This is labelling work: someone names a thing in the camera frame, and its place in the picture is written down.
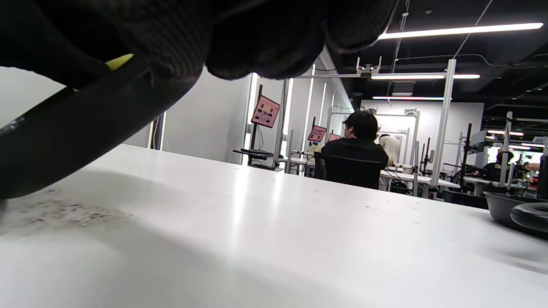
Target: office chair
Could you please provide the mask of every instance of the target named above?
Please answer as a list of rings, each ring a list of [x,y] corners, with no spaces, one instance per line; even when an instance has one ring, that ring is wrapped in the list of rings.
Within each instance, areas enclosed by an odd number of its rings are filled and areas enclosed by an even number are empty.
[[[353,186],[379,189],[380,162],[362,161],[314,152],[315,178]]]

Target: computer screen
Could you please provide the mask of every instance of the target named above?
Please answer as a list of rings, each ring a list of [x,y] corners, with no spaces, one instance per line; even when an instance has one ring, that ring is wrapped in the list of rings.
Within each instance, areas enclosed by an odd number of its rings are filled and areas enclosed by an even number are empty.
[[[279,113],[280,105],[264,96],[259,97],[259,101],[253,113],[252,123],[272,128]]]
[[[329,141],[338,140],[338,139],[341,139],[341,138],[342,137],[339,136],[339,135],[336,135],[336,134],[333,134],[333,133],[329,134]]]
[[[320,142],[326,135],[327,128],[314,125],[308,137],[308,141]]]

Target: light panel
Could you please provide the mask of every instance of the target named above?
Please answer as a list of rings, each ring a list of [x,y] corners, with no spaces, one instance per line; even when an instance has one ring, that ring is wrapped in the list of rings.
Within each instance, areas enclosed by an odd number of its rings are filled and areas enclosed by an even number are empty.
[[[406,74],[376,74],[371,79],[396,80],[396,79],[444,79],[444,75],[406,75]]]
[[[536,22],[532,24],[515,24],[515,25],[499,25],[499,26],[482,26],[482,27],[467,27],[467,28],[452,28],[426,31],[411,31],[399,33],[385,33],[379,36],[379,39],[405,38],[405,37],[421,37],[434,35],[452,35],[466,33],[484,33],[484,32],[500,32],[500,31],[516,31],[516,30],[533,30],[539,29],[544,24]]]
[[[373,99],[393,100],[443,100],[443,98],[422,98],[419,96],[374,96]]]
[[[524,146],[544,147],[542,144],[522,143]]]
[[[502,131],[502,130],[488,130],[487,133],[489,133],[489,134],[504,135],[504,131]],[[523,136],[523,133],[519,133],[519,132],[510,132],[510,135],[514,135],[514,136]]]
[[[453,75],[453,78],[455,79],[478,79],[481,76],[478,74],[461,74],[461,75]],[[444,75],[436,75],[434,74],[416,74],[416,73],[386,73],[386,74],[373,74],[371,75],[371,79],[376,80],[400,80],[400,79],[444,79]]]
[[[480,75],[478,74],[462,74],[462,75],[453,75],[455,79],[478,79]]]
[[[520,146],[520,145],[509,145],[508,146],[511,149],[519,149],[519,150],[530,150],[531,148],[528,146]]]

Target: person in white shirt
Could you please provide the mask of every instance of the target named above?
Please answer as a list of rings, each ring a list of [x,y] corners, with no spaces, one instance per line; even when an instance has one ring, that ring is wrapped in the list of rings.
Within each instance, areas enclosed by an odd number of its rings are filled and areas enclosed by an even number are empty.
[[[393,166],[399,162],[399,152],[402,148],[402,143],[398,139],[388,134],[383,134],[379,137],[379,144],[388,155],[388,166]]]

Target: black hair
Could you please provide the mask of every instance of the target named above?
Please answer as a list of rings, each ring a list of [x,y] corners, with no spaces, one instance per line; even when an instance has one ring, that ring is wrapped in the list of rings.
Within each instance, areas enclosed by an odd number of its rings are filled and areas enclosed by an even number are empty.
[[[496,162],[499,164],[503,162],[503,153],[505,153],[505,151],[499,151],[496,155]],[[510,151],[506,151],[506,153],[508,153],[508,162],[510,162],[513,158],[513,153]]]
[[[352,128],[354,135],[361,140],[373,141],[379,131],[375,116],[366,111],[354,112],[343,123]]]

